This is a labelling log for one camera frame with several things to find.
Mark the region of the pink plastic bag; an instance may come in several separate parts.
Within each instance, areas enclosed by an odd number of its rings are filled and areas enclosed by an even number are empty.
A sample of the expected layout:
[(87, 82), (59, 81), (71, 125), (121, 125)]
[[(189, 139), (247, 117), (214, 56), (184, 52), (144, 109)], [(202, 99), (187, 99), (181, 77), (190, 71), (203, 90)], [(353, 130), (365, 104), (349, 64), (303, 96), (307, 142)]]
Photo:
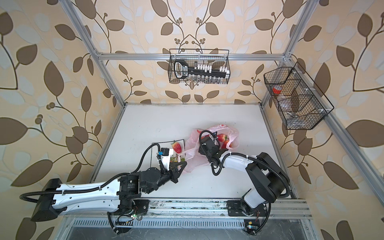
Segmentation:
[(185, 171), (191, 173), (195, 168), (208, 164), (219, 167), (221, 156), (240, 145), (239, 135), (237, 129), (223, 124), (207, 130), (194, 130), (185, 145)]

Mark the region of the large fake strawberry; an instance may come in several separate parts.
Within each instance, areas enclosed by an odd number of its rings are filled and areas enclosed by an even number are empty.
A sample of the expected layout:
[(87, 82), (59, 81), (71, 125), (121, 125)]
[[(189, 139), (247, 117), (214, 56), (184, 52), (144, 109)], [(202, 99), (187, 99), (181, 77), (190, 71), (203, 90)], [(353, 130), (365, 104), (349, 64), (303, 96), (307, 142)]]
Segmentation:
[(172, 143), (172, 148), (174, 150), (175, 153), (177, 154), (181, 154), (182, 153), (182, 147), (181, 147), (181, 144), (179, 142), (173, 142)]

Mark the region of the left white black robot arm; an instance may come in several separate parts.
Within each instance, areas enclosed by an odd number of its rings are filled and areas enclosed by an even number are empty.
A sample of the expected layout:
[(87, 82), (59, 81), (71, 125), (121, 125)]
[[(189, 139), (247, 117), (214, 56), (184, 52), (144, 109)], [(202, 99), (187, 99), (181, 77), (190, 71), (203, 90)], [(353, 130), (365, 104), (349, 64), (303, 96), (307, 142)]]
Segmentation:
[(64, 185), (51, 179), (42, 191), (20, 195), (22, 201), (36, 205), (31, 220), (45, 222), (59, 215), (77, 212), (106, 212), (110, 227), (118, 235), (118, 227), (127, 222), (140, 221), (147, 214), (150, 201), (142, 194), (157, 191), (168, 182), (177, 183), (187, 166), (186, 161), (175, 161), (173, 149), (151, 144), (143, 153), (138, 166), (129, 173), (120, 173), (104, 183)]

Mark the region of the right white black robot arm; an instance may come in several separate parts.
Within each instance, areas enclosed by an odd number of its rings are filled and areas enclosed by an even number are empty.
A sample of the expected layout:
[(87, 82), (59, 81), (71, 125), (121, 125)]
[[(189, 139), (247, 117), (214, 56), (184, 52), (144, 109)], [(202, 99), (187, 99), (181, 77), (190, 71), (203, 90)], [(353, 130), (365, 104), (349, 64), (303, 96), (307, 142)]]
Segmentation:
[(231, 152), (223, 147), (224, 144), (220, 147), (219, 137), (208, 130), (200, 132), (198, 143), (199, 153), (208, 159), (214, 176), (218, 176), (224, 168), (229, 168), (244, 172), (250, 177), (254, 187), (238, 201), (237, 211), (244, 216), (252, 217), (259, 213), (259, 206), (268, 204), (264, 221), (245, 227), (248, 235), (257, 235), (270, 217), (272, 203), (278, 198), (287, 198), (291, 195), (288, 175), (267, 153), (262, 152), (252, 157)]

